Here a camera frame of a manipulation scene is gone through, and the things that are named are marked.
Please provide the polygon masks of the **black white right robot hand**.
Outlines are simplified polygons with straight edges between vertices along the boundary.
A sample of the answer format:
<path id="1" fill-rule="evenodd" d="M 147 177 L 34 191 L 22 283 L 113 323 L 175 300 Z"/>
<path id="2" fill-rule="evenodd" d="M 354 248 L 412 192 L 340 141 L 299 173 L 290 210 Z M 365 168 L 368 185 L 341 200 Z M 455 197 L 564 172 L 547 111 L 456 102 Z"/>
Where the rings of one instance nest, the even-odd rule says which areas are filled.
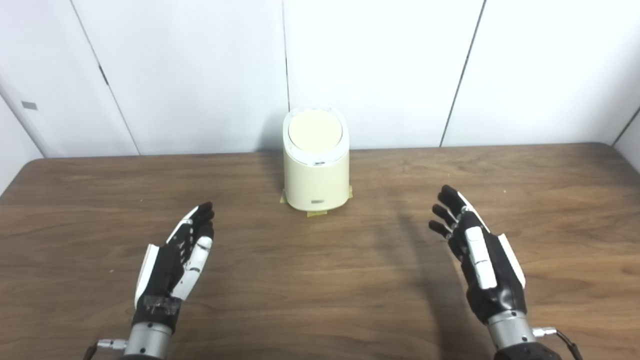
<path id="1" fill-rule="evenodd" d="M 441 221 L 429 228 L 441 235 L 461 264 L 471 311 L 482 322 L 503 312 L 527 313 L 526 279 L 505 234 L 494 234 L 471 203 L 447 184 L 432 212 Z"/>

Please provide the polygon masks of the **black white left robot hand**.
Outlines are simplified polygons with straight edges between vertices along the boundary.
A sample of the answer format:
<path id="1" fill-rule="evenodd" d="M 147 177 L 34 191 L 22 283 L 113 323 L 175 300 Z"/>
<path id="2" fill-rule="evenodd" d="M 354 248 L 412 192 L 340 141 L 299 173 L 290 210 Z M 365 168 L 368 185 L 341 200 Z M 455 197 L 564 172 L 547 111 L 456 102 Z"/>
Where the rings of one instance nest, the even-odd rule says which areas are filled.
<path id="1" fill-rule="evenodd" d="M 176 331 L 183 302 L 204 271 L 214 242 L 212 202 L 186 214 L 163 244 L 149 244 L 135 286 L 131 325 L 160 324 Z"/>

